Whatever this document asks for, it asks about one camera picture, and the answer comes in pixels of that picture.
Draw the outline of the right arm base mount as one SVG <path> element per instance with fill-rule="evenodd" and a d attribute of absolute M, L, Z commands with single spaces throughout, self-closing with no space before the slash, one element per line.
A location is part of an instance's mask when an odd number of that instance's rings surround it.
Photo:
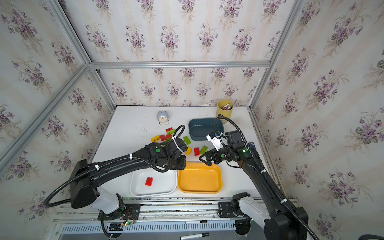
<path fill-rule="evenodd" d="M 230 202 L 219 202 L 218 217 L 219 218 L 245 218 L 235 220 L 235 233 L 240 236 L 247 235 L 252 228 L 251 222 L 254 220 L 251 216 L 245 214 L 241 210 L 240 200 L 250 197 L 247 192 L 236 194 Z"/>

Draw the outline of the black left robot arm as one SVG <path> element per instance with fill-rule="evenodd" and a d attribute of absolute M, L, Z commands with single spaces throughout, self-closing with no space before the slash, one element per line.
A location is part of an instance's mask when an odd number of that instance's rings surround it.
<path fill-rule="evenodd" d="M 43 205 L 52 208 L 70 203 L 73 209 L 90 206 L 102 196 L 101 186 L 131 172 L 151 168 L 159 173 L 181 171 L 186 168 L 184 153 L 188 146 L 180 139 L 185 125 L 176 128 L 166 144 L 150 143 L 143 148 L 115 159 L 89 164 L 87 160 L 76 163 L 66 182 L 50 193 Z"/>

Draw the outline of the yellow curved lego brick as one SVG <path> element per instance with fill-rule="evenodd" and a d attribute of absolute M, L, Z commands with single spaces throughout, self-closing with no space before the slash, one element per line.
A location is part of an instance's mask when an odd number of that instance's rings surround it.
<path fill-rule="evenodd" d="M 153 143 L 156 143 L 156 142 L 158 142 L 160 140 L 161 140 L 160 135 L 157 135 L 157 136 L 151 138 L 151 142 L 153 142 Z"/>

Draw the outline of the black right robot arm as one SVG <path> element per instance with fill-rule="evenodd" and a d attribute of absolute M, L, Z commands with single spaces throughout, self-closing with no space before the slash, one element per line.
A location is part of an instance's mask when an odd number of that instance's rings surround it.
<path fill-rule="evenodd" d="M 309 216 L 303 208 L 297 208 L 279 189 L 266 170 L 256 148 L 251 147 L 239 126 L 231 119 L 219 116 L 214 123 L 227 121 L 234 131 L 223 133 L 214 129 L 207 140 L 214 145 L 199 160 L 207 166 L 221 162 L 236 162 L 255 185 L 265 207 L 255 203 L 250 194 L 244 192 L 233 196 L 234 214 L 244 215 L 263 228 L 268 240 L 305 240 L 308 236 L 317 240 L 318 236 L 309 227 Z"/>

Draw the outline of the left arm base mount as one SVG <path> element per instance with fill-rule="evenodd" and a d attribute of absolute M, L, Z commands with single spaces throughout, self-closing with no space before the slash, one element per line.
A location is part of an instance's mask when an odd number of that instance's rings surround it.
<path fill-rule="evenodd" d="M 102 229 L 108 234 L 122 232 L 124 227 L 133 225 L 139 218 L 140 204 L 124 204 L 111 214 L 99 212 L 98 220 L 103 224 Z"/>

